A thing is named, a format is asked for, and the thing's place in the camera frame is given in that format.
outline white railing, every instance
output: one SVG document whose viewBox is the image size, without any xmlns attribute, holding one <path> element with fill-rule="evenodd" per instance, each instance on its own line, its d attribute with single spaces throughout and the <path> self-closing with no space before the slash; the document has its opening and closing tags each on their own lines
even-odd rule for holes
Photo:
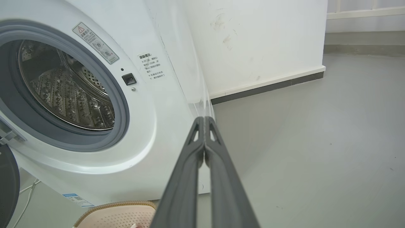
<svg viewBox="0 0 405 228">
<path fill-rule="evenodd" d="M 331 20 L 331 19 L 355 18 L 355 17 L 379 17 L 379 16 L 405 14 L 405 6 L 378 8 L 379 0 L 372 0 L 372 1 L 373 3 L 371 9 L 341 11 L 341 0 L 336 0 L 336 11 L 334 13 L 328 13 L 327 19 Z"/>
</svg>

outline dark gray baseboard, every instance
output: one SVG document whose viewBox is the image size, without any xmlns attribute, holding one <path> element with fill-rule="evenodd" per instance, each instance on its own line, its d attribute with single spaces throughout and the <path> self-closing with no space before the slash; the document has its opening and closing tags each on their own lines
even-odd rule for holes
<svg viewBox="0 0 405 228">
<path fill-rule="evenodd" d="M 328 44 L 324 46 L 324 54 L 404 57 L 405 45 Z"/>
<path fill-rule="evenodd" d="M 285 88 L 285 87 L 288 87 L 288 86 L 293 86 L 293 85 L 296 85 L 296 84 L 300 84 L 300 83 L 320 79 L 320 78 L 323 78 L 323 77 L 324 77 L 324 72 L 319 72 L 319 73 L 315 73 L 315 74 L 311 74 L 311 75 L 307 75 L 307 76 L 294 78 L 294 79 L 291 79 L 291 80 L 288 80 L 288 81 L 271 84 L 271 85 L 268 85 L 268 86 L 262 86 L 262 87 L 259 87 L 259 88 L 255 88 L 255 89 L 251 89 L 251 90 L 247 90 L 247 91 L 243 91 L 243 92 L 238 92 L 238 93 L 234 93 L 234 94 L 223 96 L 223 97 L 214 98 L 214 99 L 211 100 L 211 102 L 212 102 L 213 105 L 215 105 L 215 104 L 219 104 L 219 103 L 222 103 L 222 102 L 225 102 L 225 101 L 231 101 L 231 100 L 239 99 L 239 98 L 242 98 L 242 97 L 248 97 L 248 96 L 252 96 L 252 95 L 263 93 L 263 92 L 268 92 L 268 91 L 272 91 L 272 90 L 276 90 L 276 89 L 281 89 L 281 88 Z"/>
</svg>

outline product label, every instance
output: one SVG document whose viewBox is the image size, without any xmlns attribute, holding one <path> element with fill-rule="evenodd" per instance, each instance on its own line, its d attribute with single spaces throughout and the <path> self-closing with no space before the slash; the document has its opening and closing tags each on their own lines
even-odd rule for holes
<svg viewBox="0 0 405 228">
<path fill-rule="evenodd" d="M 160 64 L 159 58 L 153 53 L 138 55 L 138 61 L 142 65 L 140 73 L 146 82 L 165 77 L 163 66 Z"/>
<path fill-rule="evenodd" d="M 111 50 L 111 48 L 85 24 L 80 22 L 80 24 L 73 28 L 73 32 L 90 44 L 90 46 L 100 53 L 109 64 L 113 64 L 115 61 L 119 60 L 119 57 Z"/>
<path fill-rule="evenodd" d="M 63 196 L 70 199 L 71 201 L 75 202 L 77 205 L 79 205 L 81 207 L 94 206 L 93 204 L 87 202 L 82 197 L 80 197 L 76 194 L 63 194 Z"/>
</svg>

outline stainless steel drum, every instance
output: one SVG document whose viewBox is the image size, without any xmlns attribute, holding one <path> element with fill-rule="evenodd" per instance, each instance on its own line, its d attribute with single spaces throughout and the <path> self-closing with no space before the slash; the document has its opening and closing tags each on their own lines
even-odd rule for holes
<svg viewBox="0 0 405 228">
<path fill-rule="evenodd" d="M 18 64 L 32 96 L 48 112 L 86 130 L 113 128 L 114 109 L 107 91 L 79 61 L 50 45 L 25 40 Z"/>
</svg>

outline front-loading washing machine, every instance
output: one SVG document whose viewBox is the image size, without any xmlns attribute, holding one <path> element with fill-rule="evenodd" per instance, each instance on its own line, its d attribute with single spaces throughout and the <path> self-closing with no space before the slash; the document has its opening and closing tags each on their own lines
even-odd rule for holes
<svg viewBox="0 0 405 228">
<path fill-rule="evenodd" d="M 214 115 L 176 0 L 2 1 L 0 71 L 0 143 L 83 207 L 159 199 Z"/>
</svg>

